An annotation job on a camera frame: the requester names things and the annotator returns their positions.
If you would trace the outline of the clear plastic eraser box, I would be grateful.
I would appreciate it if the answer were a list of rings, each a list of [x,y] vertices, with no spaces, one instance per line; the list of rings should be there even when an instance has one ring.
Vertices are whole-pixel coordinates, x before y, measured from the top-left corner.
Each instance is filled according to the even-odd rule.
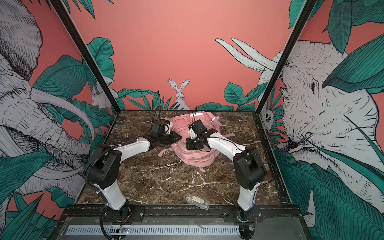
[[[186,194],[185,201],[203,210],[208,210],[210,207],[210,202],[208,200],[205,200],[201,197],[192,194]]]

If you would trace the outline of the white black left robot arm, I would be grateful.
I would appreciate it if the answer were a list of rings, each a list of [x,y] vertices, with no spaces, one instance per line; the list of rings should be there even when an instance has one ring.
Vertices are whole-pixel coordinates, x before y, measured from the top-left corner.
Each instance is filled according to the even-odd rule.
[[[124,144],[114,146],[100,144],[84,168],[85,183],[102,197],[110,209],[119,211],[127,203],[117,183],[121,162],[149,152],[159,145],[172,145],[181,139],[180,135],[171,131],[158,138],[144,135]]]

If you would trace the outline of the pink student backpack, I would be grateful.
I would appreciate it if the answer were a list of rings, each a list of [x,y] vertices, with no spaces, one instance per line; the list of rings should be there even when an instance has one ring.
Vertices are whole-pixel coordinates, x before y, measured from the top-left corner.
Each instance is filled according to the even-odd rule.
[[[221,135],[219,116],[197,112],[169,120],[171,130],[182,137],[169,150],[186,165],[198,167],[201,172],[207,172],[220,153],[233,160],[235,154],[240,152],[228,139],[234,134]]]

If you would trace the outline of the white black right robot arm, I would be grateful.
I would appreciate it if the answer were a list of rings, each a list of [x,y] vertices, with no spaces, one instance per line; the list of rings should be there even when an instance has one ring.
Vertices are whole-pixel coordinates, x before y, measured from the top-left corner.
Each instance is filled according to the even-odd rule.
[[[189,151],[201,150],[206,146],[230,159],[241,186],[237,205],[243,212],[249,211],[255,205],[257,190],[268,173],[255,147],[236,144],[219,133],[203,133],[187,138],[186,145]]]

